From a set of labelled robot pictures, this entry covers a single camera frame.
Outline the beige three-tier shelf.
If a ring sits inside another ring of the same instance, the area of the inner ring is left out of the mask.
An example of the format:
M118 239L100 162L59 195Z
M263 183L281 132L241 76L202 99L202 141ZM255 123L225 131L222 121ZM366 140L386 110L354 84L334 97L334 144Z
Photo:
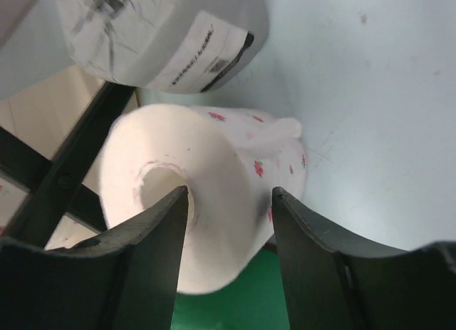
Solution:
M65 215L106 231L98 156L114 121L137 107L135 88L70 66L7 102L14 131L1 129L1 175L27 195L2 235L44 248Z

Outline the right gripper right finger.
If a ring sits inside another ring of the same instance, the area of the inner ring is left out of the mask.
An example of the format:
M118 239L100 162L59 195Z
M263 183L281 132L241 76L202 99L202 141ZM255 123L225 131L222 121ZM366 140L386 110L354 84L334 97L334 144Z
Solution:
M281 187L272 213L292 329L453 329L455 243L404 251L366 239Z

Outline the green wrapped paper roll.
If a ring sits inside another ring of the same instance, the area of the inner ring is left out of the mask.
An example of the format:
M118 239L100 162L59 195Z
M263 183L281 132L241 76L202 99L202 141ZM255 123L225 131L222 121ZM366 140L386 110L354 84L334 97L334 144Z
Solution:
M288 329L279 258L261 250L225 288L204 295L179 294L172 329Z

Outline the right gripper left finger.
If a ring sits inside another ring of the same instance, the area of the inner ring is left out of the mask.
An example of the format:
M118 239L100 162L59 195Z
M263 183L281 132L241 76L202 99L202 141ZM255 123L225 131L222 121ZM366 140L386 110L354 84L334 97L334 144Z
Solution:
M187 226L175 188L120 225L66 249L1 238L3 329L169 329Z

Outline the white flowered paper roll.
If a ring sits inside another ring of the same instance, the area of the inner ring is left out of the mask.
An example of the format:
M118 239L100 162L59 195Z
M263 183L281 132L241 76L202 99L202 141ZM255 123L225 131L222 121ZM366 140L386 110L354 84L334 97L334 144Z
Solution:
M186 185L177 290L220 290L273 236L273 188L303 195L301 135L297 119L261 110L153 104L123 114L100 153L105 222L116 227Z

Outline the grey wrapped paper roll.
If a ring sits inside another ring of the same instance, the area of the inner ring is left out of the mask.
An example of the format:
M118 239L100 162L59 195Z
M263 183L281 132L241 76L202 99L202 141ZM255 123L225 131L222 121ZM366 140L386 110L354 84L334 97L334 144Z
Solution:
M70 57L105 81L174 94L223 86L261 50L264 0L56 0Z

